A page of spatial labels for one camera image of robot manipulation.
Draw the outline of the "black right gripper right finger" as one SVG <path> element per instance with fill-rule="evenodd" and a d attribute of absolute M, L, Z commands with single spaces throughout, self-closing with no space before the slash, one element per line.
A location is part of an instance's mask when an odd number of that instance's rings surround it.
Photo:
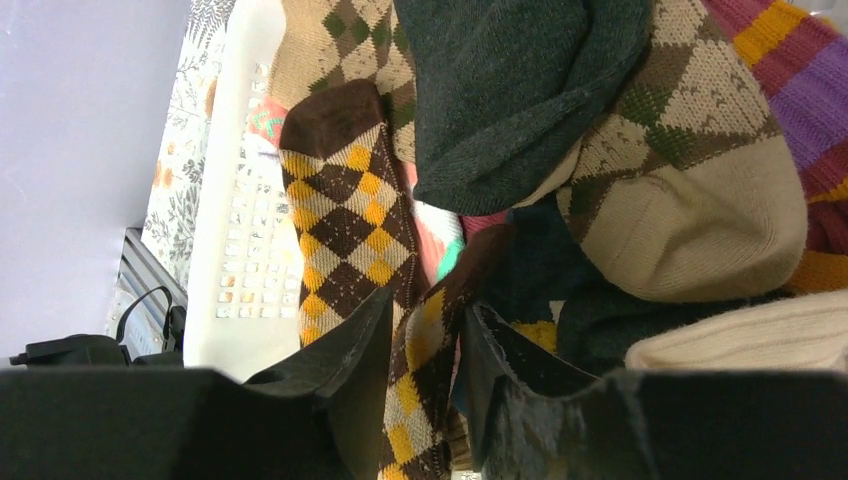
<path fill-rule="evenodd" d="M 570 366 L 481 303 L 466 312 L 462 357 L 484 478 L 635 478 L 633 416 L 614 379 Z"/>

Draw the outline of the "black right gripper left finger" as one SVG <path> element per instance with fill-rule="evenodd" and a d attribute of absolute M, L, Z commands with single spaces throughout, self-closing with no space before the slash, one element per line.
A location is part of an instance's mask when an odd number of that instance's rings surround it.
<path fill-rule="evenodd" d="M 282 400 L 260 417 L 264 459 L 249 479 L 374 479 L 387 392 L 393 291 L 374 290 L 319 339 L 251 376 Z"/>

